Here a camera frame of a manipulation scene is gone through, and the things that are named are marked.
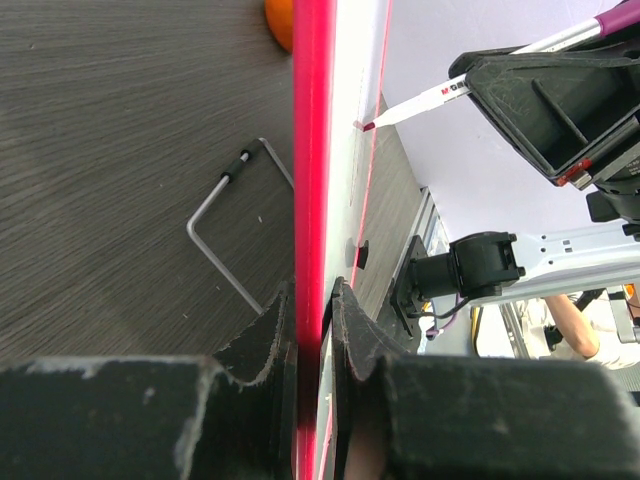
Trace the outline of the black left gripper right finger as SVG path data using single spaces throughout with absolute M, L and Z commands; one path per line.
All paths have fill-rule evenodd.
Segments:
M 420 356 L 331 295 L 337 479 L 635 479 L 639 415 L 601 367 Z

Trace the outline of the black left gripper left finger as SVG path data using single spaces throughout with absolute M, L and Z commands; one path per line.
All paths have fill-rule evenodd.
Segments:
M 5 479 L 290 479 L 294 288 L 211 356 L 57 356 L 1 367 Z

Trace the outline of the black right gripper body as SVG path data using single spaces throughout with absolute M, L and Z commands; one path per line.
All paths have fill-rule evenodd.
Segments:
M 633 109 L 596 140 L 589 143 L 558 178 L 556 186 L 571 184 L 584 190 L 606 181 L 639 156 L 639 110 Z

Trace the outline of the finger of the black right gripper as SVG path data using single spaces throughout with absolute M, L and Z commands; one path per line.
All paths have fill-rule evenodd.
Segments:
M 487 120 L 554 184 L 589 143 L 639 110 L 639 58 L 481 60 L 466 74 Z M 609 180 L 637 173 L 639 156 Z
M 512 59 L 552 59 L 560 60 L 561 58 L 616 58 L 622 57 L 624 53 L 639 50 L 639 38 L 625 38 L 625 39 L 604 39 L 595 42 L 588 43 L 573 47 L 567 51 L 553 52 L 553 53 L 521 53 L 516 54 L 515 48 L 499 48 L 489 49 L 481 51 L 464 52 L 459 55 L 448 68 L 448 77 L 453 79 L 456 76 L 466 74 L 481 60 L 487 60 L 490 58 L 503 58 L 507 57 Z

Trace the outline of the white marker pen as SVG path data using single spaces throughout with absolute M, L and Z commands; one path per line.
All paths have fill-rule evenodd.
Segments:
M 577 26 L 565 29 L 545 39 L 521 47 L 512 55 L 528 53 L 553 53 L 566 50 L 587 40 L 599 36 L 602 31 L 601 16 L 594 17 Z M 421 113 L 434 110 L 444 104 L 468 95 L 466 75 L 461 74 L 431 87 L 419 95 L 397 104 L 373 120 L 366 121 L 362 127 L 364 132 L 389 125 L 395 125 Z

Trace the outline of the pink framed whiteboard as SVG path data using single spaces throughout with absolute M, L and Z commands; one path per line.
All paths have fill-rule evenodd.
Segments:
M 337 279 L 353 285 L 363 243 L 392 4 L 293 4 L 295 476 L 319 479 L 334 402 L 322 352 Z

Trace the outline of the magenta marker cap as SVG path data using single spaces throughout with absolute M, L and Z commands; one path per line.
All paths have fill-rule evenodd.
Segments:
M 639 22 L 640 0 L 628 0 L 594 17 L 599 25 L 598 38 L 606 38 Z

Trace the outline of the person forearm in background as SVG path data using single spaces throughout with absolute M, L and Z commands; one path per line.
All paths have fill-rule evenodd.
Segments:
M 572 303 L 567 295 L 544 298 L 555 326 L 574 352 L 589 359 L 600 348 L 599 337 L 589 320 Z

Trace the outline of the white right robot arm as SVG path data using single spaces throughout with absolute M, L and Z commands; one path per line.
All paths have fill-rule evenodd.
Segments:
M 586 195 L 582 231 L 485 231 L 431 256 L 419 236 L 390 286 L 410 329 L 429 300 L 512 301 L 597 289 L 639 276 L 639 39 L 559 53 L 466 53 L 452 66 L 471 99 L 536 173 Z

